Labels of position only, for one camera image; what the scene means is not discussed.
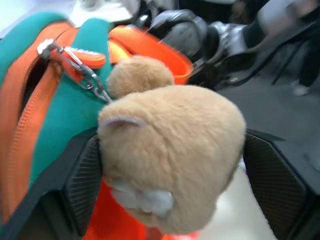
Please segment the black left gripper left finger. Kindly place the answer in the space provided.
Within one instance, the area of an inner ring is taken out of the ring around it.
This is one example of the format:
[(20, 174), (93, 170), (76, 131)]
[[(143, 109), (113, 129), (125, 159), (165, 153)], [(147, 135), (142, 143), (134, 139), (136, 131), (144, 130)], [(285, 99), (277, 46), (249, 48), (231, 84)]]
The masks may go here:
[(35, 180), (4, 225), (2, 240), (80, 240), (102, 180), (97, 130), (73, 136)]

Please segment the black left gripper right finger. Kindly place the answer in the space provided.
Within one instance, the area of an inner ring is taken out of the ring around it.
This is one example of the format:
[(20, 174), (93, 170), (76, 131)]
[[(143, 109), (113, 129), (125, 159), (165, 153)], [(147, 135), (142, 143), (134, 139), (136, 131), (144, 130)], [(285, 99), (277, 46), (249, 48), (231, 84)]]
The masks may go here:
[(246, 174), (278, 240), (320, 238), (320, 162), (283, 138), (248, 129)]

